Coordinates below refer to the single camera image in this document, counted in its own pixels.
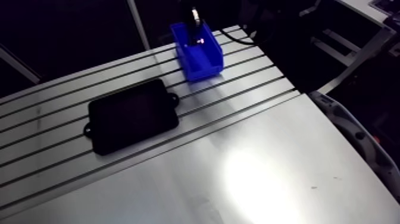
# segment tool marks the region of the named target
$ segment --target vertical pole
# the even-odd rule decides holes
[[[132,13],[133,20],[135,21],[136,28],[139,32],[140,38],[142,40],[143,46],[146,51],[150,50],[150,45],[147,40],[145,29],[143,28],[142,20],[140,19],[138,8],[136,7],[135,0],[128,0],[130,12]]]

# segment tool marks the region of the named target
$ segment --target metal frame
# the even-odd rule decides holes
[[[40,76],[38,74],[34,74],[31,69],[28,69],[27,66],[20,62],[20,60],[16,59],[15,55],[11,55],[9,52],[7,52],[7,49],[2,45],[0,45],[0,58],[34,84],[39,83]]]
[[[139,32],[140,38],[142,40],[143,46],[146,51],[150,50],[149,41],[147,40],[147,35],[145,28],[143,27],[142,20],[140,19],[138,8],[136,7],[135,0],[128,0],[128,5],[130,12],[132,13],[133,20],[135,21],[137,31]]]

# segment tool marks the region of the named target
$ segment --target blue container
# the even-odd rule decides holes
[[[189,46],[188,30],[184,23],[171,25],[171,30],[180,65],[188,81],[206,79],[222,71],[224,60],[221,46],[205,23],[197,38],[202,38],[204,43],[196,46]]]

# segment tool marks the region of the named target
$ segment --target metal table surface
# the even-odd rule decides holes
[[[1,222],[398,223],[390,193],[307,96],[258,47],[214,34],[225,69],[203,82],[185,81],[171,44],[0,99]],[[95,155],[88,103],[155,77],[181,97],[179,127]]]

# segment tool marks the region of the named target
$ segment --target electronic device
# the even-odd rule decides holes
[[[90,102],[84,134],[93,150],[107,155],[178,126],[179,103],[160,79]]]

